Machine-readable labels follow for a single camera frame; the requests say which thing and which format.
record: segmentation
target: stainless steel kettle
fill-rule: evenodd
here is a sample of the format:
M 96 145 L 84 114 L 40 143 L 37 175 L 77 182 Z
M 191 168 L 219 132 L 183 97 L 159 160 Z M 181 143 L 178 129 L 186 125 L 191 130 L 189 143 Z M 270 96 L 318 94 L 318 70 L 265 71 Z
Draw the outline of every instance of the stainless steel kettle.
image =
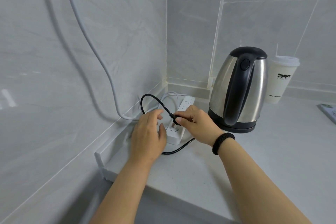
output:
M 228 132 L 254 130 L 267 87 L 267 54 L 255 47 L 234 49 L 224 61 L 209 103 L 209 116 Z

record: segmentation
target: cup logo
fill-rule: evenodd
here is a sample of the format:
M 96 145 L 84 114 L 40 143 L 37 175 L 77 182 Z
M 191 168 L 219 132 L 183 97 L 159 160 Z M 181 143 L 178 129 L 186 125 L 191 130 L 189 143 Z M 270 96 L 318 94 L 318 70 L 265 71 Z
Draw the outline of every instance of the cup logo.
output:
M 288 75 L 285 75 L 285 74 L 278 74 L 278 79 L 281 79 L 281 80 L 287 80 L 291 77 L 290 74 Z

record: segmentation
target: person's left hand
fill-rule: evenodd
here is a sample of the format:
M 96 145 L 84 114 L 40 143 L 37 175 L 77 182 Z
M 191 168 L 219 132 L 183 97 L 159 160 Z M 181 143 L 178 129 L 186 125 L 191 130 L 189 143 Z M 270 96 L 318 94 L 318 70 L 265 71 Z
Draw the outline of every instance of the person's left hand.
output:
M 164 125 L 156 129 L 157 120 L 161 120 L 163 110 L 154 110 L 142 115 L 132 133 L 130 161 L 150 167 L 163 152 L 167 143 Z

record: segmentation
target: cup lid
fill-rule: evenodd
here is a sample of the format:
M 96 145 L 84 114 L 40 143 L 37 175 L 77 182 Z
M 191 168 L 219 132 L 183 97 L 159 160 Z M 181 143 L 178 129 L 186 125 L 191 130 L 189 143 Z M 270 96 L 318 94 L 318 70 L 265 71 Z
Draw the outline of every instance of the cup lid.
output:
M 279 65 L 282 65 L 282 66 L 297 67 L 297 66 L 300 65 L 300 61 L 297 57 L 275 56 L 272 60 L 276 64 L 279 64 Z

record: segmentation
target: white paper cup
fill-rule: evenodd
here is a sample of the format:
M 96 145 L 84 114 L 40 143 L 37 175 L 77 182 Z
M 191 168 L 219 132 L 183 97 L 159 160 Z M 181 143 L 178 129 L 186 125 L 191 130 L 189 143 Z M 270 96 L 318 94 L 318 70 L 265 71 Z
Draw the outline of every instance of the white paper cup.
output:
M 299 59 L 296 57 L 276 56 L 271 60 L 265 97 L 267 103 L 276 104 L 279 102 L 299 65 Z

